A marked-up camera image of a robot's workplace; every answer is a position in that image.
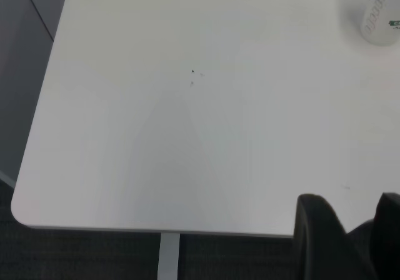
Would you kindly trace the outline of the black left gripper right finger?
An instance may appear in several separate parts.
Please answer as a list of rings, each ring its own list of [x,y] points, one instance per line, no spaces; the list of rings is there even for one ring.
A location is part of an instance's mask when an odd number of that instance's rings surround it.
[[[379,279],[399,280],[399,195],[382,194],[374,217],[370,257]]]

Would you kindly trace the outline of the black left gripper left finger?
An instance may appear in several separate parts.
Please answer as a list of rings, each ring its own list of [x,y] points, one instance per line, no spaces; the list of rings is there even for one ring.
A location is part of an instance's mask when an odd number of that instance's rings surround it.
[[[321,196],[297,198],[293,235],[295,279],[377,279],[334,209]]]

